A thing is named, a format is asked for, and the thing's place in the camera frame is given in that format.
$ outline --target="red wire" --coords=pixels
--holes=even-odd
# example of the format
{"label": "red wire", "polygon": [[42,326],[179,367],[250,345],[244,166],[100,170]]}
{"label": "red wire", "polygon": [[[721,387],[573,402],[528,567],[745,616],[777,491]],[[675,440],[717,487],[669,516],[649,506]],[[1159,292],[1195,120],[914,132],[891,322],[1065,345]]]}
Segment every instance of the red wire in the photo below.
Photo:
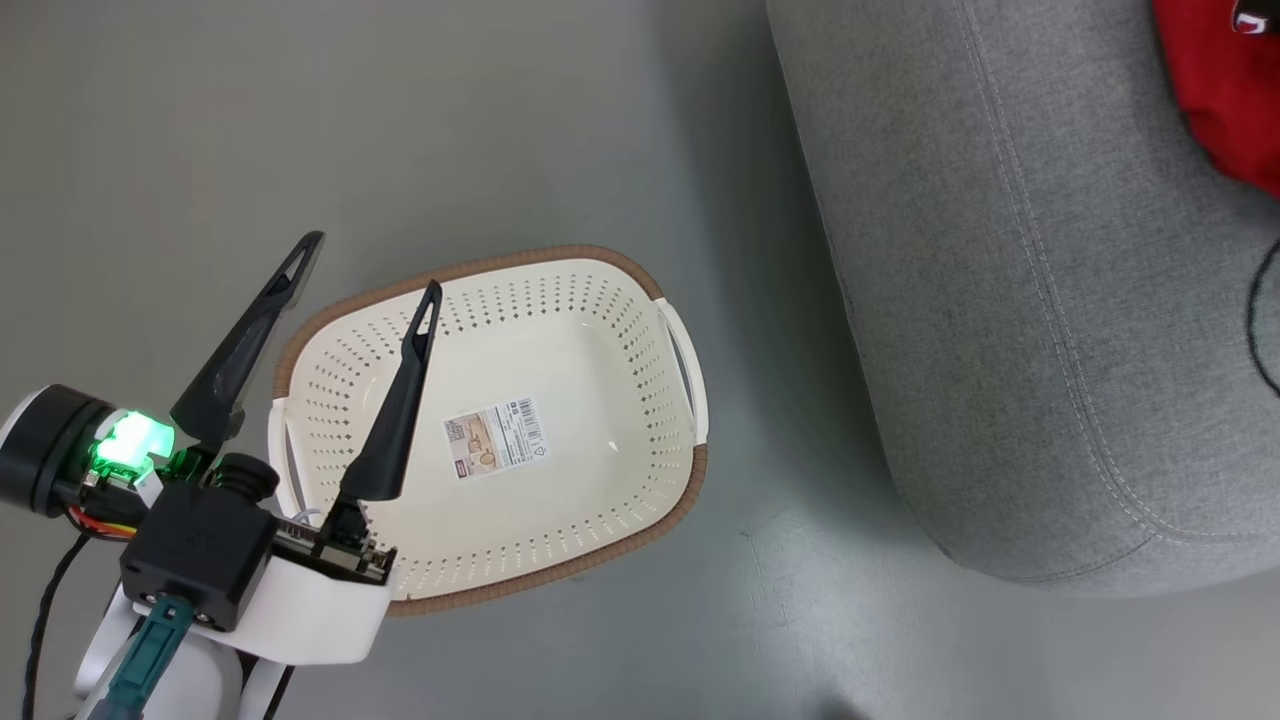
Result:
{"label": "red wire", "polygon": [[84,511],[81,510],[79,507],[68,507],[68,510],[70,511],[72,518],[74,518],[77,523],[79,523],[81,525],[84,525],[86,528],[88,528],[88,529],[91,529],[93,532],[102,533],[105,536],[127,537],[127,538],[128,537],[133,537],[133,532],[124,532],[124,530],[120,530],[118,528],[113,528],[111,525],[108,525],[106,523],[101,523],[99,520],[95,520],[95,519],[90,518],[88,515],[86,515]]}

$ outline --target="gray floor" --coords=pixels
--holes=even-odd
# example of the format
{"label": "gray floor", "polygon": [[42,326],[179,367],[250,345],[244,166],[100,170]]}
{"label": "gray floor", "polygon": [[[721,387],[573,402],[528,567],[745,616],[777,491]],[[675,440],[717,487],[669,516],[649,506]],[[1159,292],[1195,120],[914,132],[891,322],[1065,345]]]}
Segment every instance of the gray floor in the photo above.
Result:
{"label": "gray floor", "polygon": [[[756,0],[0,0],[0,99],[3,406],[64,382],[163,413],[314,227],[285,331],[431,266],[593,242],[644,264],[699,346],[710,473],[681,527],[388,621],[367,662],[300,671],[282,719],[1280,714],[1280,574],[1043,596],[950,565],[899,506]],[[266,397],[260,378],[244,448]],[[4,520],[13,707],[72,533]],[[72,708],[114,570],[92,547],[63,585],[40,717]]]}

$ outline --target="basket handle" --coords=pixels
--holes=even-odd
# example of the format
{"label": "basket handle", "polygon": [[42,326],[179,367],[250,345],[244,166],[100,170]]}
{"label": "basket handle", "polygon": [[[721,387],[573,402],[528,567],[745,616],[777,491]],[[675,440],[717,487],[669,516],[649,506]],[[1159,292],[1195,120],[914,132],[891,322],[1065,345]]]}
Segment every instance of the basket handle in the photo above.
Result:
{"label": "basket handle", "polygon": [[289,471],[289,425],[284,421],[284,398],[271,401],[271,413],[266,416],[266,459],[280,475],[275,486],[275,500],[280,503],[280,514],[293,518],[302,511],[302,498],[293,493],[293,473]]}
{"label": "basket handle", "polygon": [[689,337],[680,313],[667,302],[666,297],[654,300],[658,311],[667,324],[667,332],[676,345],[676,354],[685,366],[685,380],[689,383],[689,402],[694,411],[694,439],[696,445],[707,442],[708,416],[707,416],[707,382],[703,380],[703,366],[698,363],[698,351],[694,350],[694,341]]}

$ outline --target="gray fabric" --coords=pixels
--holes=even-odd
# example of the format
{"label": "gray fabric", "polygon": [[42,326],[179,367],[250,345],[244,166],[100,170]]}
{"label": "gray fabric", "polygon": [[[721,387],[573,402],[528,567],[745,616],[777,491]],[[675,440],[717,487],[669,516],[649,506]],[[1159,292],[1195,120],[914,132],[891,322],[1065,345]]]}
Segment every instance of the gray fabric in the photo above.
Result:
{"label": "gray fabric", "polygon": [[1280,564],[1280,400],[1243,333],[1280,204],[1185,132],[1149,3],[771,17],[884,451],[943,551],[1100,594]]}

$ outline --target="white plastic basket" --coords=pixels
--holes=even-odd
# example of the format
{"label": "white plastic basket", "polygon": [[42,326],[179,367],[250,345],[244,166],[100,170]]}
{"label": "white plastic basket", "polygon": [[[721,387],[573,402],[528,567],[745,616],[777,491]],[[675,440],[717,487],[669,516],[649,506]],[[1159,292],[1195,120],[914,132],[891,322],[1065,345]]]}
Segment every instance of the white plastic basket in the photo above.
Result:
{"label": "white plastic basket", "polygon": [[[404,492],[369,505],[379,543],[399,548],[393,614],[563,578],[684,518],[707,462],[698,356],[657,283],[590,246],[468,263],[308,320],[285,348],[270,415],[285,515],[333,502],[430,279],[444,302]],[[509,452],[477,419],[508,407]],[[475,452],[460,464],[463,445]],[[497,469],[494,447],[509,466]]]}

